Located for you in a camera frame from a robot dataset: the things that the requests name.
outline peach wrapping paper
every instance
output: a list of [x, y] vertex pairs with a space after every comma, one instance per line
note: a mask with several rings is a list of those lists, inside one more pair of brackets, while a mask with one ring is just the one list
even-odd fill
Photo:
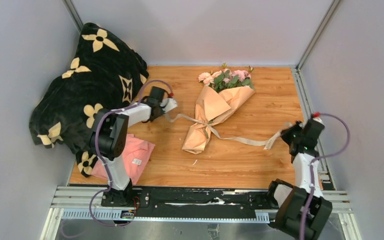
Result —
[[[250, 87], [240, 86], [217, 93], [211, 87], [204, 86], [195, 102], [195, 119], [211, 126], [221, 124], [234, 114], [255, 92]], [[200, 154], [210, 141], [210, 137], [210, 128], [197, 122], [189, 127], [181, 149], [193, 154]]]

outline wooden tabletop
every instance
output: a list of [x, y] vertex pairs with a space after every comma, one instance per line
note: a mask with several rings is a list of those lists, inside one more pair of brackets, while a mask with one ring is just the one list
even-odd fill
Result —
[[[174, 113], [193, 117], [195, 100], [202, 89], [198, 75], [220, 69], [216, 66], [150, 66], [148, 71], [149, 79], [164, 80], [172, 86], [179, 104]], [[290, 68], [256, 67], [251, 75], [256, 93], [228, 120], [215, 126], [222, 137], [264, 141], [284, 123], [303, 120]], [[159, 83], [156, 86], [165, 88]], [[156, 145], [138, 185], [266, 189], [275, 179], [295, 183], [288, 146], [280, 138], [272, 149], [264, 150], [261, 146], [220, 140], [212, 135], [205, 151], [195, 155], [181, 150], [190, 125], [192, 122], [183, 118], [169, 123], [160, 117], [128, 129], [137, 138]], [[69, 183], [106, 184], [107, 181], [93, 176], [85, 178], [74, 167]]]

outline white wall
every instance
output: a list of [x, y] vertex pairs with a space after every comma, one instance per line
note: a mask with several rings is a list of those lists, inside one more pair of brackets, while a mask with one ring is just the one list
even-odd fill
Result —
[[151, 65], [295, 65], [332, 0], [73, 0]]
[[29, 117], [79, 33], [60, 0], [0, 0], [0, 239], [39, 239], [74, 156], [34, 146]]
[[[350, 195], [365, 240], [384, 239], [384, 1], [344, 0], [303, 68], [317, 111], [342, 117], [348, 150], [328, 159]], [[326, 119], [325, 152], [338, 150], [344, 130]]]

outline bouquet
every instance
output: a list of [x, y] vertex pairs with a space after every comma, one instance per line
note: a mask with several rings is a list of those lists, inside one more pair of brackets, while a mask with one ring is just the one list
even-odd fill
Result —
[[195, 102], [198, 122], [190, 126], [182, 150], [202, 153], [210, 141], [210, 127], [226, 121], [256, 92], [251, 81], [252, 67], [248, 71], [231, 71], [225, 63], [221, 67], [220, 71], [203, 72], [198, 76], [198, 81], [204, 84]]

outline folded pink cloth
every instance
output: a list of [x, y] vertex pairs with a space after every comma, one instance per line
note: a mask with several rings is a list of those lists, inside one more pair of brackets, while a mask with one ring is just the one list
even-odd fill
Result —
[[[123, 157], [124, 167], [131, 182], [135, 185], [145, 169], [154, 150], [155, 144], [136, 138], [134, 134], [127, 134], [126, 144], [121, 156]], [[108, 179], [105, 167], [101, 160], [98, 160], [90, 175]]]

